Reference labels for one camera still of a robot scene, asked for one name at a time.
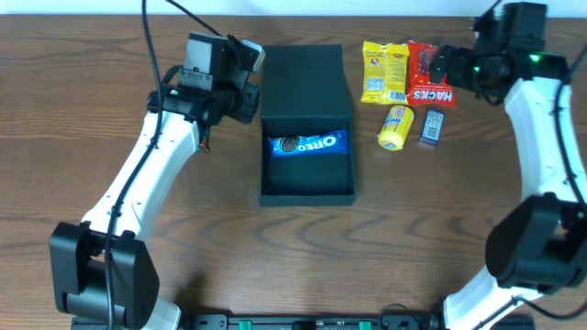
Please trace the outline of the red Hacks candy bag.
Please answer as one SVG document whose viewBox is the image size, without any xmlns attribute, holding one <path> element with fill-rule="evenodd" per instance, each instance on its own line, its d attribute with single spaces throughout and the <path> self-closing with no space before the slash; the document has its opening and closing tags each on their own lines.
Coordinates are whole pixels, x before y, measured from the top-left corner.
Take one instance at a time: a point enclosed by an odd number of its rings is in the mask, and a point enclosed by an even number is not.
<svg viewBox="0 0 587 330">
<path fill-rule="evenodd" d="M 409 83 L 407 99 L 412 106 L 441 105 L 454 107 L 456 99 L 451 86 L 445 81 L 432 83 L 430 64 L 437 55 L 438 47 L 410 40 L 409 50 Z"/>
</svg>

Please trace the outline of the dark green box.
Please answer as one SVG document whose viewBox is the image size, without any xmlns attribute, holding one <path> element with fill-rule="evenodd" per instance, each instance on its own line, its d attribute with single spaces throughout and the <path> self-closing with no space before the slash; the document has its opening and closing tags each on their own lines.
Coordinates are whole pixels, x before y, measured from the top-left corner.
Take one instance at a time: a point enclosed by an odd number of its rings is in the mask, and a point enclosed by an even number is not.
<svg viewBox="0 0 587 330">
<path fill-rule="evenodd" d="M 339 45 L 270 45 L 262 70 L 260 204 L 347 206 L 356 199 L 353 103 Z M 271 158 L 267 138 L 348 132 L 348 153 Z"/>
</svg>

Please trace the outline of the yellow Hacks candy bag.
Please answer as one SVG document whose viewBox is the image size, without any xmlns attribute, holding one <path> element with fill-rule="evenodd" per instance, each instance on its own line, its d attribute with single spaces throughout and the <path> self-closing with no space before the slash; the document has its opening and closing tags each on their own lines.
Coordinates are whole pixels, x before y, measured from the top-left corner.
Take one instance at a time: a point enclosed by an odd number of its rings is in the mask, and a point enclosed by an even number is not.
<svg viewBox="0 0 587 330">
<path fill-rule="evenodd" d="M 378 105 L 408 105 L 408 46 L 365 40 L 362 55 L 364 70 L 360 100 L 363 103 Z"/>
</svg>

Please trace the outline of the blue Oreo cookie pack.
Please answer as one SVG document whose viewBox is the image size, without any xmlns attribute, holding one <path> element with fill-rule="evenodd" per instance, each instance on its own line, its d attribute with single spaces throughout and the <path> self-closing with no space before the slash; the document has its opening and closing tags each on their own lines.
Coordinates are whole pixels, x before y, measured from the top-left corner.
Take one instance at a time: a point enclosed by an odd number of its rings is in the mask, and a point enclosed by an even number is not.
<svg viewBox="0 0 587 330">
<path fill-rule="evenodd" d="M 267 141 L 271 158 L 348 153 L 348 132 L 345 129 L 313 136 L 268 137 Z"/>
</svg>

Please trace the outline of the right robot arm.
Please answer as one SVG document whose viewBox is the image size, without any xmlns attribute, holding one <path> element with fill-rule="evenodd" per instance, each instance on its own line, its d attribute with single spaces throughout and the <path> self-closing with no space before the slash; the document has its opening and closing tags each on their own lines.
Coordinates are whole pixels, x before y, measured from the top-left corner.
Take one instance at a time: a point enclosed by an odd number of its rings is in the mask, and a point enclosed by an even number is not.
<svg viewBox="0 0 587 330">
<path fill-rule="evenodd" d="M 520 304 L 586 277 L 586 170 L 571 118 L 572 67 L 539 49 L 443 46 L 433 82 L 504 105 L 515 132 L 521 203 L 490 233 L 483 268 L 447 296 L 429 329 L 489 329 Z"/>
</svg>

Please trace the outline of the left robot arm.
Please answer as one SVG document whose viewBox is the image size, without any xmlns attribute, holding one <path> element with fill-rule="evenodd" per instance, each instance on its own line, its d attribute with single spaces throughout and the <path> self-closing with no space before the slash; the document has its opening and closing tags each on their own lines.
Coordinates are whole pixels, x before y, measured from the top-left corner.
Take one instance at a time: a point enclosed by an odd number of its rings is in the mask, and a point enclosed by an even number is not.
<svg viewBox="0 0 587 330">
<path fill-rule="evenodd" d="M 77 225 L 50 236 L 56 308 L 108 329 L 177 329 L 181 308 L 159 295 L 149 253 L 155 222 L 180 169 L 207 150 L 223 116 L 252 121 L 260 91 L 243 73 L 200 89 L 168 70 L 147 101 L 140 136 L 112 184 Z M 180 76 L 177 84 L 171 79 Z"/>
</svg>

